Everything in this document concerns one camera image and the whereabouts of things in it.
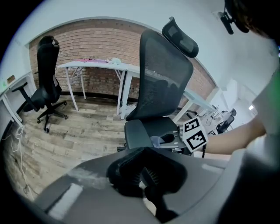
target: white desk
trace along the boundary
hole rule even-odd
[[[80,61],[71,61],[71,62],[62,64],[62,65],[59,65],[58,68],[65,68],[69,92],[70,92],[72,101],[73,101],[74,106],[77,111],[79,110],[79,108],[77,107],[77,104],[76,104],[76,101],[75,101],[75,98],[74,98],[74,95],[72,92],[70,79],[73,80],[80,76],[80,79],[82,82],[83,93],[84,93],[84,99],[86,99],[86,94],[84,92],[84,81],[83,81],[83,75],[82,75],[82,69],[85,67],[106,68],[106,69],[115,70],[115,72],[120,80],[118,105],[117,105],[117,114],[119,114],[119,106],[120,106],[120,99],[121,99],[122,88],[123,88],[123,80],[124,80],[124,75],[125,75],[125,72],[127,71],[128,65],[125,63],[121,63],[120,65],[115,65],[115,64],[110,64],[110,63],[80,62]],[[69,78],[68,68],[76,68],[76,70],[73,72],[71,78]]]
[[[124,119],[126,114],[126,107],[127,107],[127,99],[128,94],[130,90],[130,84],[132,77],[139,78],[140,77],[140,68],[135,65],[128,65],[127,67],[127,74],[126,74],[126,80],[124,84],[123,89],[123,95],[122,95],[122,114],[121,119]],[[206,102],[201,96],[199,96],[194,91],[185,88],[184,96],[189,100],[186,105],[182,108],[182,110],[178,113],[178,115],[173,119],[173,122],[177,122],[186,112],[187,110],[193,105],[197,104],[198,106],[201,106],[205,110],[215,112],[215,108],[213,108],[208,102]]]
[[[34,84],[34,80],[33,80],[33,77],[32,77],[32,74],[31,72],[30,73],[27,73],[25,74],[24,76],[21,76],[20,78],[18,79],[15,79],[14,81],[12,81],[10,84],[8,84],[5,89],[1,89],[1,92],[0,92],[0,101],[3,101],[6,109],[8,110],[9,114],[11,115],[12,117],[12,121],[15,121],[20,127],[22,127],[22,119],[20,118],[20,116],[16,113],[16,111],[14,111],[12,109],[12,106],[11,106],[11,103],[7,97],[7,92],[15,87],[16,84],[18,84],[21,80],[23,79],[26,79],[26,78],[29,78],[30,79],[30,82],[31,82],[31,86],[32,89],[30,88],[30,92],[31,93],[34,93],[36,91],[36,86]]]

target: person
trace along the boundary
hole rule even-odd
[[[231,5],[231,16],[246,28],[265,38],[274,39],[280,46],[279,1],[226,0]],[[249,123],[229,132],[209,136],[206,153],[232,154],[246,148],[265,134],[280,135],[280,66],[269,84],[253,102],[258,115]]]

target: chair base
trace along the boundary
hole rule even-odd
[[[55,105],[47,105],[47,109],[37,118],[37,123],[39,124],[39,123],[41,123],[41,118],[43,117],[43,116],[46,116],[45,117],[45,125],[44,125],[44,131],[46,132],[46,133],[49,133],[49,128],[47,128],[47,124],[48,124],[48,121],[49,121],[49,117],[52,115],[52,114],[54,114],[54,115],[56,115],[56,116],[58,116],[58,117],[62,117],[62,118],[64,118],[64,119],[67,119],[68,117],[67,117],[67,115],[66,114],[63,114],[63,113],[60,113],[60,112],[58,112],[58,111],[56,111],[55,109],[56,108],[58,108],[59,106],[61,106],[61,105],[67,105],[67,102],[66,101],[63,101],[63,102],[61,102],[61,103],[58,103],[58,104],[55,104]]]

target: person's arm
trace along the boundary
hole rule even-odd
[[[252,121],[229,132],[209,136],[206,152],[232,154],[237,149],[246,148],[255,138],[266,133],[262,122],[255,117]]]

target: red brick wall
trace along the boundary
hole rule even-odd
[[[37,71],[37,44],[45,35],[53,35],[59,42],[60,50],[57,65],[67,63],[75,59],[96,58],[111,59],[120,58],[122,62],[139,65],[139,43],[141,33],[145,27],[118,20],[94,19],[69,23],[37,37],[29,44],[29,54],[32,72]],[[188,86],[195,92],[206,98],[215,88],[206,71],[194,59],[194,74]],[[34,81],[38,85],[38,75],[34,75]],[[118,95],[119,79],[115,71],[87,68],[83,69],[84,86],[86,92]],[[56,78],[62,91],[69,91],[64,69],[56,69]],[[82,91],[80,79],[72,83],[73,91]],[[129,96],[138,98],[139,79],[133,78]]]

